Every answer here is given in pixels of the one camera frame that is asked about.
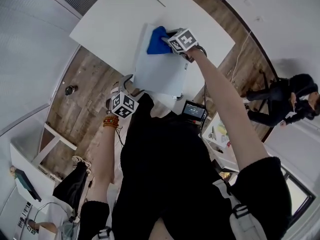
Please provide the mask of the dark bottle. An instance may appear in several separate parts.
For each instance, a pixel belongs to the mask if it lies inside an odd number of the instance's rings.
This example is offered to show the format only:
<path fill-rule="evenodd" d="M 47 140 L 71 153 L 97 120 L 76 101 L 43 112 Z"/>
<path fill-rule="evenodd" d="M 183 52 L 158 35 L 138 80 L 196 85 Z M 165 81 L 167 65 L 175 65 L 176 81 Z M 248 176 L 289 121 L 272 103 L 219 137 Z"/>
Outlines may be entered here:
<path fill-rule="evenodd" d="M 78 90 L 78 86 L 77 85 L 69 85 L 65 88 L 65 95 L 66 96 L 70 96 L 73 93 L 75 93 Z"/>

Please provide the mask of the dark teal box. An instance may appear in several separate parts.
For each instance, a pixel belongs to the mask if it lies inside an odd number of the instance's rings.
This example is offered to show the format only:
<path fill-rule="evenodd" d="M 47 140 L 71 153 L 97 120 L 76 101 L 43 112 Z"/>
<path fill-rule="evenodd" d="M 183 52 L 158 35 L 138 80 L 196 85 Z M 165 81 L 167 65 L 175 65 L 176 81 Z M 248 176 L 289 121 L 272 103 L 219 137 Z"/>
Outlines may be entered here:
<path fill-rule="evenodd" d="M 28 191 L 28 193 L 32 196 L 32 198 L 38 202 L 42 201 L 42 198 L 39 196 L 27 175 L 23 170 L 16 169 L 15 170 L 15 178 L 21 183 L 21 185 Z"/>

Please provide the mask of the small white side table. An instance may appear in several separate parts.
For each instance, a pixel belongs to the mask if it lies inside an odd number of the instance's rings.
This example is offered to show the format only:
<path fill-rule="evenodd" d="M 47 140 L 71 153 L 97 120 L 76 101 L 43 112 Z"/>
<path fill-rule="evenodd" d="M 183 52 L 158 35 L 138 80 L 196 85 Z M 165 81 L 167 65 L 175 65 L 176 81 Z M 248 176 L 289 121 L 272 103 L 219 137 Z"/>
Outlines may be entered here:
<path fill-rule="evenodd" d="M 223 171 L 239 173 L 229 134 L 217 112 L 207 125 L 202 138 L 209 149 L 210 157 L 217 162 Z"/>

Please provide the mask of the blue cloth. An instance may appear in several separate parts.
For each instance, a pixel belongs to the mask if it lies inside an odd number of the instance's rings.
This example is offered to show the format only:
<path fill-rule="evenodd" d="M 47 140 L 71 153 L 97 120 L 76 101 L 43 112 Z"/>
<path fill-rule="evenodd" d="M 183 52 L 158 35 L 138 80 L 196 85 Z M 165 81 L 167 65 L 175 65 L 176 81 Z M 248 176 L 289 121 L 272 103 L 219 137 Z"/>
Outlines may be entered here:
<path fill-rule="evenodd" d="M 162 40 L 162 38 L 169 39 L 166 29 L 163 26 L 155 28 L 152 32 L 149 45 L 147 48 L 148 55 L 162 55 L 172 54 L 172 48 Z"/>

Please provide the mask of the light blue board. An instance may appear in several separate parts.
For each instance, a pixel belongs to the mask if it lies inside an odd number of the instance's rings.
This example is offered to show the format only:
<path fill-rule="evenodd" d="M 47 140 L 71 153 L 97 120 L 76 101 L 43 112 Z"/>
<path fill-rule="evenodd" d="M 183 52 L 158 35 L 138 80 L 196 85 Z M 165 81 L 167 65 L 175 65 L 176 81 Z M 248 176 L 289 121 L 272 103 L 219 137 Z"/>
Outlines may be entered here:
<path fill-rule="evenodd" d="M 156 27 L 142 27 L 133 62 L 133 86 L 156 94 L 179 96 L 183 91 L 188 62 L 180 55 L 147 54 L 152 32 Z"/>

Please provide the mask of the person's left forearm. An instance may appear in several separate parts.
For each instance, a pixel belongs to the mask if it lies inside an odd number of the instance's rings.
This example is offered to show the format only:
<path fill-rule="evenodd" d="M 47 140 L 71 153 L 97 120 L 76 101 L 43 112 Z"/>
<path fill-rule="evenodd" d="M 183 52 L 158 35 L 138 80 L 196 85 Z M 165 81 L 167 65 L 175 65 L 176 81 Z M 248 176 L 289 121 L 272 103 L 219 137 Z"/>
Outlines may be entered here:
<path fill-rule="evenodd" d="M 115 179 L 115 136 L 119 118 L 110 113 L 103 120 L 103 129 L 92 162 L 93 185 L 88 190 L 87 200 L 106 203 L 107 191 Z"/>

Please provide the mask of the dark framed window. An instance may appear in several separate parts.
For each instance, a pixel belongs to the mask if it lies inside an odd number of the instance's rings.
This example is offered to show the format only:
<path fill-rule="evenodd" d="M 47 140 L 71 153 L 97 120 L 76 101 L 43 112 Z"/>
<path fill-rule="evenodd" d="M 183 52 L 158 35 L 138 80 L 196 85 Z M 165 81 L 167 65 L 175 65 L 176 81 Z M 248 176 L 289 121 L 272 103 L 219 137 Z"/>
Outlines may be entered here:
<path fill-rule="evenodd" d="M 294 223 L 306 212 L 316 197 L 283 166 L 281 171 L 290 192 L 292 223 Z"/>

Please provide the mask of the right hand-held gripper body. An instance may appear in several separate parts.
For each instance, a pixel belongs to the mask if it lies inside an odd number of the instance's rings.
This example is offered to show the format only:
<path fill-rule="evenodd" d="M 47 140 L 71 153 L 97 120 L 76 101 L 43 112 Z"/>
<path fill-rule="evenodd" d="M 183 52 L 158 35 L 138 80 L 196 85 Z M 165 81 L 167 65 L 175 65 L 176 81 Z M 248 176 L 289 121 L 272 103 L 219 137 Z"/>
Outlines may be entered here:
<path fill-rule="evenodd" d="M 184 28 L 183 31 L 175 35 L 169 35 L 169 38 L 172 52 L 183 57 L 189 63 L 193 63 L 194 58 L 187 55 L 186 52 L 192 48 L 202 51 L 205 54 L 205 56 L 207 56 L 207 52 L 202 46 L 199 45 L 198 40 L 189 28 Z"/>

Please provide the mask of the person's right forearm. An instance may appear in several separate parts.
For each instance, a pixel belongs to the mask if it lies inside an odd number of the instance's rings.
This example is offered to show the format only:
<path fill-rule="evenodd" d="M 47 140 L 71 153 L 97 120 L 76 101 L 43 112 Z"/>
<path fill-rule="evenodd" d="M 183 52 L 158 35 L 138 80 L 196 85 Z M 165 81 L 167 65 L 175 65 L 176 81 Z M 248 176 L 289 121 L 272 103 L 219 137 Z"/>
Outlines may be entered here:
<path fill-rule="evenodd" d="M 212 102 L 229 135 L 239 170 L 267 158 L 269 155 L 234 86 L 202 51 L 192 48 L 186 54 L 194 58 L 203 75 Z"/>

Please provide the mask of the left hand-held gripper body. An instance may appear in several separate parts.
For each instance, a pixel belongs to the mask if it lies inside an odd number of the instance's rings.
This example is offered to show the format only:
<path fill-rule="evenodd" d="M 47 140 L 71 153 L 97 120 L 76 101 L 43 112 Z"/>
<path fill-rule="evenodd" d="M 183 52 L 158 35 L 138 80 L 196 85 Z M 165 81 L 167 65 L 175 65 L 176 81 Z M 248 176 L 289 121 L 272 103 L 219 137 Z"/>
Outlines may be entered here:
<path fill-rule="evenodd" d="M 137 110 L 138 106 L 139 103 L 133 96 L 127 95 L 115 88 L 111 90 L 105 102 L 107 113 L 111 113 L 122 119 L 131 116 Z"/>

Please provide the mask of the person's black clothing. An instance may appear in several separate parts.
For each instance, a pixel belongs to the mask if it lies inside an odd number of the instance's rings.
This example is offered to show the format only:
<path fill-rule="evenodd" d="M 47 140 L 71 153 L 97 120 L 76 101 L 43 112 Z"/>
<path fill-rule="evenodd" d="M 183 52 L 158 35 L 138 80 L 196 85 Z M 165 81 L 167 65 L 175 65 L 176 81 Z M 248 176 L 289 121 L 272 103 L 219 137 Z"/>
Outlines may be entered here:
<path fill-rule="evenodd" d="M 115 206 L 86 202 L 78 240 L 93 240 L 108 216 L 115 240 L 149 240 L 159 219 L 173 240 L 236 240 L 231 201 L 214 184 L 221 177 L 197 130 L 175 116 L 151 117 L 153 107 L 148 94 L 139 99 L 120 155 L 123 179 Z M 241 170 L 227 191 L 247 206 L 267 240 L 282 240 L 292 202 L 277 157 Z"/>

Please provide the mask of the white desk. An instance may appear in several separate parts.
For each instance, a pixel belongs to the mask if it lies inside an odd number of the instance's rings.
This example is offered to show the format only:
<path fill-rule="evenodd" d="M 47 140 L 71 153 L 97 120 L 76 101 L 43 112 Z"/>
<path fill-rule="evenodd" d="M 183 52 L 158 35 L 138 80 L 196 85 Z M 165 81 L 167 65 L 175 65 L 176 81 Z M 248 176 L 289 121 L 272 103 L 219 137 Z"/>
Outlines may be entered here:
<path fill-rule="evenodd" d="M 44 130 L 48 131 L 53 136 L 53 139 L 32 160 L 29 160 L 13 143 L 10 144 L 12 166 L 25 172 L 29 181 L 42 199 L 40 202 L 34 200 L 19 180 L 15 178 L 17 191 L 26 200 L 25 208 L 18 222 L 19 227 L 23 226 L 25 217 L 30 214 L 32 209 L 37 209 L 41 215 L 47 214 L 48 202 L 53 195 L 54 188 L 62 182 L 61 177 L 47 170 L 41 165 L 41 162 L 58 143 L 64 143 L 74 151 L 77 149 L 76 145 L 51 128 L 47 123 L 44 124 Z"/>

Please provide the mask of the small recording monitor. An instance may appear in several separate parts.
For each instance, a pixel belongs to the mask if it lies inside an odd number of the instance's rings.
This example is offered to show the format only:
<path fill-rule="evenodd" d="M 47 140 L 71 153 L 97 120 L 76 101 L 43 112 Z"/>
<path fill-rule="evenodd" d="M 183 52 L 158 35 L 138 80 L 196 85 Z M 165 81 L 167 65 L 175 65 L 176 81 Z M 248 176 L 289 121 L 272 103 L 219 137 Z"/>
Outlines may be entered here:
<path fill-rule="evenodd" d="M 186 100 L 181 115 L 187 120 L 202 122 L 206 113 L 207 110 L 204 105 Z"/>

